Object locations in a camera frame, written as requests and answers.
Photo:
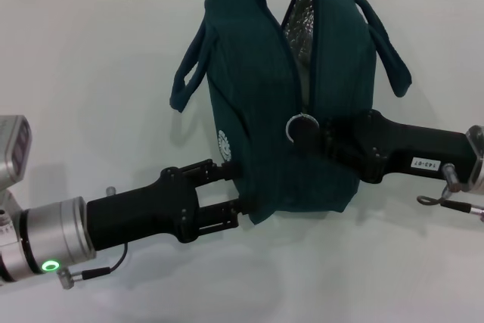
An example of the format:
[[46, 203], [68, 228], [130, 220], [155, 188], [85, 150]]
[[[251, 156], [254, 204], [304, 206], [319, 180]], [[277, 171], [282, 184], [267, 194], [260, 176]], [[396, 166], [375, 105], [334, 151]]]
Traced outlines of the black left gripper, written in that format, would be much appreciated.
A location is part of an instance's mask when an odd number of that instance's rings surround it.
[[172, 167], [150, 185], [91, 200], [87, 203], [87, 231], [96, 251], [155, 234], [171, 234], [186, 244], [200, 236], [239, 226], [238, 215], [256, 210], [254, 199], [233, 200], [199, 207], [195, 187], [219, 180], [235, 180], [242, 166], [212, 159]]

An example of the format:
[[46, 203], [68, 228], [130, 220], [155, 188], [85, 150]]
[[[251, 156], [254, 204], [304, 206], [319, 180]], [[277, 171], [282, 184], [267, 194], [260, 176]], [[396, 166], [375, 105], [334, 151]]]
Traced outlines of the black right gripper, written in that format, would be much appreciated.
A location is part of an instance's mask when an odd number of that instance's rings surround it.
[[359, 171], [362, 181], [380, 183], [390, 173], [443, 178], [443, 166], [454, 166], [461, 182], [469, 179], [477, 155], [459, 132], [396, 123], [370, 110], [351, 116], [309, 117], [287, 122], [287, 139], [303, 155], [320, 157]]

